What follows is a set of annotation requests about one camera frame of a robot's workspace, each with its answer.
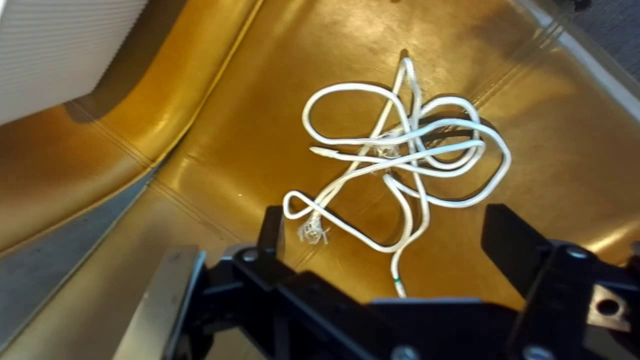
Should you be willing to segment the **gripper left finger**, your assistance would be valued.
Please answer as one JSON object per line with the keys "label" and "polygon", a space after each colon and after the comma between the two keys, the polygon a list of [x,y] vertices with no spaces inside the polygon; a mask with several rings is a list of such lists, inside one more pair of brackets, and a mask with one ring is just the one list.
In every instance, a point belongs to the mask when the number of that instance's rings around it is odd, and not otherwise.
{"label": "gripper left finger", "polygon": [[198,271],[183,326],[183,360],[205,360],[215,334],[239,329],[268,360],[391,360],[391,327],[284,251],[280,205],[263,215],[257,242]]}

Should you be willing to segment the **white ribbed cushion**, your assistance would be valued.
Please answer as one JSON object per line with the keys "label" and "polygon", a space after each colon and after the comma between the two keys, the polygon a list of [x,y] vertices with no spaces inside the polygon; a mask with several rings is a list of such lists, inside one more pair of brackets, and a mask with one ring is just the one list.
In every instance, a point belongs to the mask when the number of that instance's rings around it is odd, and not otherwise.
{"label": "white ribbed cushion", "polygon": [[0,126],[87,95],[149,0],[0,0]]}

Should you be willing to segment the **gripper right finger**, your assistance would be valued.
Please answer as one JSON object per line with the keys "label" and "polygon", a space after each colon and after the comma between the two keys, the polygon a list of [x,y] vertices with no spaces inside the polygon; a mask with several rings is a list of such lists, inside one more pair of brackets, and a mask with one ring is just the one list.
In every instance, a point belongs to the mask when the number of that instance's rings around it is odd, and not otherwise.
{"label": "gripper right finger", "polygon": [[640,360],[640,242],[623,267],[553,240],[503,203],[487,205],[481,246],[525,300],[507,360]]}

